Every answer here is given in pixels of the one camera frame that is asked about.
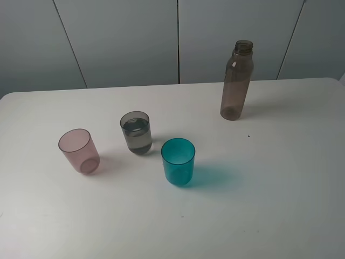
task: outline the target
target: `cup rim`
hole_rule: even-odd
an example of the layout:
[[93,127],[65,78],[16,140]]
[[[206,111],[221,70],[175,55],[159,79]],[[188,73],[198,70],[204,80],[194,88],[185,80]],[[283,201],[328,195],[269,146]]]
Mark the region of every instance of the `cup rim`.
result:
[[[188,160],[187,162],[185,162],[185,163],[171,163],[171,162],[169,162],[167,159],[165,159],[164,156],[163,156],[163,154],[162,154],[163,147],[166,145],[166,143],[168,143],[168,142],[171,141],[171,140],[176,140],[176,139],[182,139],[182,140],[185,140],[185,141],[191,143],[191,145],[192,145],[192,147],[193,147],[193,149],[194,149],[194,154],[193,154],[192,158],[189,159],[189,160]],[[168,141],[166,141],[166,142],[163,144],[163,146],[162,146],[162,148],[161,148],[161,156],[162,156],[162,158],[163,158],[163,160],[164,160],[165,162],[167,162],[167,163],[169,163],[169,164],[171,164],[171,165],[174,165],[174,166],[185,165],[186,163],[189,163],[190,161],[192,161],[192,160],[194,159],[194,157],[195,157],[195,146],[194,146],[193,143],[192,143],[191,141],[189,141],[188,139],[184,139],[184,138],[173,138],[173,139],[169,139]]]
[[[77,150],[74,150],[74,151],[65,151],[63,150],[61,147],[60,147],[60,142],[61,142],[61,139],[64,137],[64,135],[68,134],[69,132],[72,132],[72,131],[77,131],[77,130],[82,130],[82,131],[86,131],[88,133],[88,141],[86,142],[85,145],[83,145],[80,149],[77,149]],[[59,140],[59,143],[58,143],[58,146],[59,146],[59,149],[62,151],[62,152],[65,152],[65,153],[74,153],[74,152],[77,152],[81,149],[83,149],[84,147],[87,146],[87,144],[89,144],[90,140],[91,140],[91,134],[88,130],[84,129],[84,128],[75,128],[75,129],[72,129],[70,131],[67,131],[64,135],[62,135],[62,137],[60,138]]]
[[121,125],[121,120],[123,119],[124,116],[126,116],[126,115],[128,115],[128,114],[130,114],[130,113],[132,113],[132,112],[141,112],[141,113],[145,114],[145,115],[147,116],[147,118],[148,118],[147,126],[150,125],[150,117],[149,117],[149,115],[147,115],[146,112],[142,112],[142,111],[131,111],[131,112],[127,112],[125,115],[123,115],[123,116],[121,117],[120,122],[119,122],[119,123],[120,123],[121,129],[123,129],[124,131],[129,131],[128,129],[125,129],[124,127],[122,127],[122,125]]

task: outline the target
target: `table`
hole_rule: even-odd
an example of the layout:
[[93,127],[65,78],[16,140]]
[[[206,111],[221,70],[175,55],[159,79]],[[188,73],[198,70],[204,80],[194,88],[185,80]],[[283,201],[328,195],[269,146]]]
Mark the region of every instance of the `table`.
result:
[[[345,258],[345,87],[253,81],[243,116],[222,83],[11,93],[0,101],[0,258]],[[149,114],[153,149],[119,120]],[[58,148],[85,128],[101,156],[83,176]],[[196,147],[191,182],[164,177],[170,138]]]

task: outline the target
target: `cup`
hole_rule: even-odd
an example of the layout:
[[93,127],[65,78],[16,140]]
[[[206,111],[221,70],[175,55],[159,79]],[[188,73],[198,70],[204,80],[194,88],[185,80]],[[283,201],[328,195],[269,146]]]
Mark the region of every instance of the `cup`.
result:
[[65,133],[59,140],[59,148],[79,173],[89,175],[99,166],[99,154],[85,129],[77,128]]
[[120,120],[128,149],[137,155],[148,152],[152,146],[150,119],[144,112],[129,112]]
[[161,149],[165,177],[173,185],[185,185],[193,176],[195,148],[187,139],[170,139]]

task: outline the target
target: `bottle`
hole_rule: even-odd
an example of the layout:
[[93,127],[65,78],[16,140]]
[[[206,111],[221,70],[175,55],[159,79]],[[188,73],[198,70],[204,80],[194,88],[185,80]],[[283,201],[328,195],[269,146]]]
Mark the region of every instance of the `bottle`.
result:
[[232,57],[226,65],[220,114],[226,120],[237,120],[242,113],[250,76],[254,69],[253,43],[249,40],[236,42]]

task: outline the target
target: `water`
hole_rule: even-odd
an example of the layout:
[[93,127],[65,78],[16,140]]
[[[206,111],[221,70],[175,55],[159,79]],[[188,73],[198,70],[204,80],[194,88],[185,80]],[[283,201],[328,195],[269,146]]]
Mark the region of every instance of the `water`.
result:
[[132,118],[123,125],[123,133],[128,149],[137,155],[148,152],[152,146],[149,122],[142,118]]

